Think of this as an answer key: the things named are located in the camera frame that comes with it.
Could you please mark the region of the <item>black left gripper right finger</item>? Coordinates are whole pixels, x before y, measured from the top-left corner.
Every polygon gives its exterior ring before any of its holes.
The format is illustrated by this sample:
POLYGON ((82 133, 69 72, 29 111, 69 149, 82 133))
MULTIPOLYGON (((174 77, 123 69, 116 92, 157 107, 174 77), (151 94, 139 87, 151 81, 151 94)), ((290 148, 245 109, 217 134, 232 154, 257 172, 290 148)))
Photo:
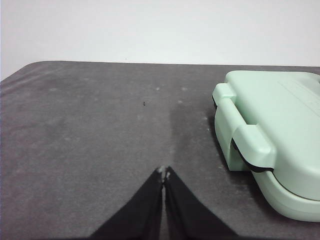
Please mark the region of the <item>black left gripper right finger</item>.
POLYGON ((171 240, 235 240, 238 234, 192 193, 172 167, 164 178, 165 208, 171 240))

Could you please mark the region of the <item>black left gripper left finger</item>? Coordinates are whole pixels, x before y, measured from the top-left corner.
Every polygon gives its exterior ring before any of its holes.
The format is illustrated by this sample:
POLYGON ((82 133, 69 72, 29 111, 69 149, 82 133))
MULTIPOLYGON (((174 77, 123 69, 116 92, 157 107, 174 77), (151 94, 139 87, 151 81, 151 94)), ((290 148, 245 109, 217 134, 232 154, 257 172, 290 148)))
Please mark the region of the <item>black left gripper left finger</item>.
POLYGON ((95 240, 158 240, 163 207, 163 168, 156 168, 132 198, 90 237, 95 240))

